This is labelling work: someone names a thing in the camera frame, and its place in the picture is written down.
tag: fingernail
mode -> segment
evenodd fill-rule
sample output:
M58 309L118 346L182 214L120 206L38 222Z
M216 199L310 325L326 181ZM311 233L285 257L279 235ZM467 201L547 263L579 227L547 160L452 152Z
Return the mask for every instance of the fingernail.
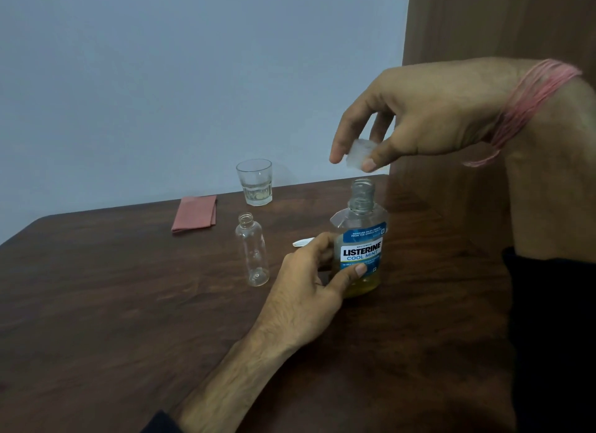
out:
M372 173L377 168L377 164L372 158L367 158L362 162L362 171Z
M367 266L366 266L366 264L358 264L358 265L356 265L356 274L358 276L362 276L366 272L367 272Z

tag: black sleeve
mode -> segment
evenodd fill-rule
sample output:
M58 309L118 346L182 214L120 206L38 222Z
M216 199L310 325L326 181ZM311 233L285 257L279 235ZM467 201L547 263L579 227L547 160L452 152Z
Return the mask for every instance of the black sleeve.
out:
M163 411L159 411L141 433L183 433L176 422Z
M503 251L512 282L512 403L521 433L596 431L596 264Z

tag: mouthwash bottle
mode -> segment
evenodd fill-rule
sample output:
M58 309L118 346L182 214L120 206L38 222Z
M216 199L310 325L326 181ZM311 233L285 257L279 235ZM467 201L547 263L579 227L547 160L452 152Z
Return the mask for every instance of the mouthwash bottle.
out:
M339 234L334 244L332 274L353 264L367 264L367 272L347 288L345 298L366 294L381 284L378 268L389 214L375 204L374 189L370 179L354 180L347 209L331 219Z

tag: small transparent bottle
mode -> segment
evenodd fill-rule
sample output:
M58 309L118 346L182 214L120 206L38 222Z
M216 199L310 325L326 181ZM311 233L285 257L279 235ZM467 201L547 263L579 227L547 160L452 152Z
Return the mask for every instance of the small transparent bottle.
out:
M240 254L246 264L249 286L262 286L269 280L263 229L248 212L240 214L238 222L240 224L236 227L236 237L240 244Z
M334 243L332 275L353 264L367 264L367 272L347 288L345 298L366 294L381 284L377 270L389 214L375 204L374 190L372 180L354 180L347 209L331 218L334 231L339 234Z

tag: yellow liquid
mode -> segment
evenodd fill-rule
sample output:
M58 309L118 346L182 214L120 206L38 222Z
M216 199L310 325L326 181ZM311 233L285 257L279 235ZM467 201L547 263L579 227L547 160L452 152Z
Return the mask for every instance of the yellow liquid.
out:
M332 262L332 272L329 275L329 279L331 280L336 273L339 271L339 261L333 260ZM360 296L364 294L368 294L370 291L375 290L381 284L381 275L379 274L378 270L368 276L364 276L360 279L355 280L350 286L346 289L346 293L343 295L344 298L354 298L355 296Z

